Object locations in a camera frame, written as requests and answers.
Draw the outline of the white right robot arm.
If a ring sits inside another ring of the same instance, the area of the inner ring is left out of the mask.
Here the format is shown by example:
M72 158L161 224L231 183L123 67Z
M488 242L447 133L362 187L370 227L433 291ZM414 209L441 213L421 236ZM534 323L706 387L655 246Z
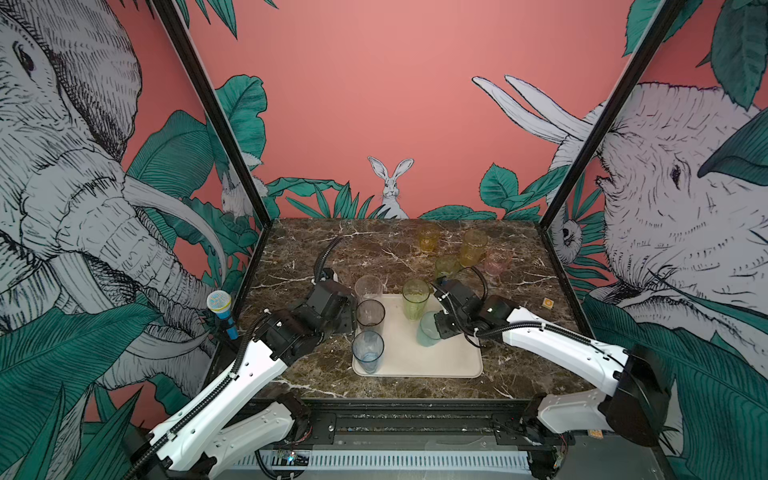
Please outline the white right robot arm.
M436 296L443 311L436 327L444 339L458 334L490 339L534 353L576 374L591 389L546 394L529 405L521 424L533 440L547 432L606 430L644 447L656 444L667 417L672 382L651 349L630 349L590 339L493 295L460 302Z

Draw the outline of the white ribbed vent strip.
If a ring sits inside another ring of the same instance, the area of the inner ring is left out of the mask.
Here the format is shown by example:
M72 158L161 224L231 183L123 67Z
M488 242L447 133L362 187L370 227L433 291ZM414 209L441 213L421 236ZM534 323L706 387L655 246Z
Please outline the white ribbed vent strip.
M278 471L482 471L529 474L528 455L521 451L406 451L406 450L301 450L311 453L304 469L276 469L271 466L274 451L260 458L251 454L237 461L234 470L259 469L264 464Z

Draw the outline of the frosted teal textured tumbler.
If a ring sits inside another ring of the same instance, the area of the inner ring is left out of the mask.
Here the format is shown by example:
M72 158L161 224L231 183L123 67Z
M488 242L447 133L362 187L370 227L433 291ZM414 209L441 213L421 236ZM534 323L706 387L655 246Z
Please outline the frosted teal textured tumbler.
M432 347L442 340L436 325L436 314L437 311L428 311L419 321L417 342L423 347Z

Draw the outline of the black corner frame post left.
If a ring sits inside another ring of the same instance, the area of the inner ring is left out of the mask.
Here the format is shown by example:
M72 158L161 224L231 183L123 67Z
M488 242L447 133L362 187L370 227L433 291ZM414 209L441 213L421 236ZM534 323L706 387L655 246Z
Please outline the black corner frame post left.
M180 16L178 5L175 1L166 0L154 0L152 5L192 83L207 119L213 126L228 160L235 169L251 203L257 224L262 230L269 230L272 226L272 220L253 183L253 177L245 164L242 151L188 34L187 27L182 22L183 18Z

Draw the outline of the pale blue tall tumbler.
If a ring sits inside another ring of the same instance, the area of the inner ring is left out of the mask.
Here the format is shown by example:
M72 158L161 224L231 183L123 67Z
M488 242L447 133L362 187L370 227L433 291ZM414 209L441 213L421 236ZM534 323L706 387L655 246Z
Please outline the pale blue tall tumbler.
M373 330L362 331L352 343L353 357L366 374L377 372L384 350L383 337Z

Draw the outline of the blue toy microphone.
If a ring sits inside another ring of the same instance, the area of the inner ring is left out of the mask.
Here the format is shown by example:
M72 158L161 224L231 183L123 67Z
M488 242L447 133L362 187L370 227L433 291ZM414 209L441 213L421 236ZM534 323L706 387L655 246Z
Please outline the blue toy microphone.
M207 308L217 317L220 328L224 330L230 340L239 337L235 321L232 317L232 297L224 290L212 291L206 299Z

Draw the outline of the tall green tumbler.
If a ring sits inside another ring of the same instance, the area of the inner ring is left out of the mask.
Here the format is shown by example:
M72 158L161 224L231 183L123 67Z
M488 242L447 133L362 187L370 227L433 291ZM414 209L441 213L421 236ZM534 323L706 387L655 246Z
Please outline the tall green tumbler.
M430 285L419 278L412 278L405 282L402 288L403 312L408 320L419 321L427 306L431 295Z

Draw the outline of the black front mounting rail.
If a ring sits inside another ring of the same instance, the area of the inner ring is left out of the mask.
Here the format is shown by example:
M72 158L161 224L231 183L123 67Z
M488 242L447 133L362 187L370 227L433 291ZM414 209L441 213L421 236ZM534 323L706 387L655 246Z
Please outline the black front mounting rail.
M573 432L584 413L568 414L565 427L546 426L547 405L564 396L538 394L529 400L488 399L296 399L280 397L299 407L299 419L287 437L265 445L267 450L331 445L343 434L359 435L492 435L500 445L525 448L552 446Z

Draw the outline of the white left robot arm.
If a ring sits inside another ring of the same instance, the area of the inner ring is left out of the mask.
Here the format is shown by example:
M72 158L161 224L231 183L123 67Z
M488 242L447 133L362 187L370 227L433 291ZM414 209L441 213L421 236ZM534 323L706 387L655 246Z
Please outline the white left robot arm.
M290 394L235 422L266 385L329 336L349 334L357 297L333 280L318 281L298 304L265 311L242 337L232 364L149 434L124 442L127 479L214 479L247 454L298 433L305 405Z

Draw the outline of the tall amber tumbler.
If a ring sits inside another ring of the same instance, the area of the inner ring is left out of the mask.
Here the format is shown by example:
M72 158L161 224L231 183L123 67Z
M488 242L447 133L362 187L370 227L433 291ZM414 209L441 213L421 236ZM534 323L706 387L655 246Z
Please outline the tall amber tumbler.
M486 252L487 234L479 229L468 230L463 237L459 253L459 262L463 267L477 265Z

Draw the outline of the clear tall plastic tumbler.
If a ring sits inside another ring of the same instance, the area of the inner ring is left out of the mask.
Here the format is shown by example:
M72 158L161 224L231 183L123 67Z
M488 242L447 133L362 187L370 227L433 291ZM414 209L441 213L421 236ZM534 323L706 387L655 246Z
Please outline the clear tall plastic tumbler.
M357 299L362 302L380 298L384 293L384 286L377 276L364 275L355 282L354 291Z

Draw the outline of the short amber tumbler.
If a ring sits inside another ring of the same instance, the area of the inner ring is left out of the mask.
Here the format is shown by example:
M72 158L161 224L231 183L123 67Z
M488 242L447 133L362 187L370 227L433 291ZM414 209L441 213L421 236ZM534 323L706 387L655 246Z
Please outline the short amber tumbler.
M422 253L433 253L439 244L441 231L435 225L423 226L418 232L418 247Z

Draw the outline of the short green tumbler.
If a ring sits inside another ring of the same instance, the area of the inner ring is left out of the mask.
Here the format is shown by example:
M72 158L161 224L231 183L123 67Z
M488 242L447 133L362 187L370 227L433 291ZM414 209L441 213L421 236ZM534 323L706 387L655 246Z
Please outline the short green tumbler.
M436 258L434 263L434 278L451 278L462 269L459 259L455 255L442 255Z

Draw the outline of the white plastic tray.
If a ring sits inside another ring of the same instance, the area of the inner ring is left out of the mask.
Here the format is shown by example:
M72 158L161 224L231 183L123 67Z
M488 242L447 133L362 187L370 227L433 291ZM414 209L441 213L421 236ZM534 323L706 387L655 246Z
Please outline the white plastic tray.
M403 313L402 295L383 294L379 301L386 309L381 332L384 341L383 355L373 373L367 373L363 365L353 358L352 369L357 375L472 379L482 374L481 351L470 345L463 336L440 340L432 346L423 346L417 340L419 323L408 320Z

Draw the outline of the smoky grey tall tumbler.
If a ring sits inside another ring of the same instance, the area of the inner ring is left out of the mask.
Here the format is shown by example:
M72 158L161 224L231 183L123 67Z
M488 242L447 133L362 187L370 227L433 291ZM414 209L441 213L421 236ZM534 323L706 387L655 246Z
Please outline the smoky grey tall tumbler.
M386 316L385 306L376 299L365 299L356 308L356 324L360 332L373 331L381 334Z

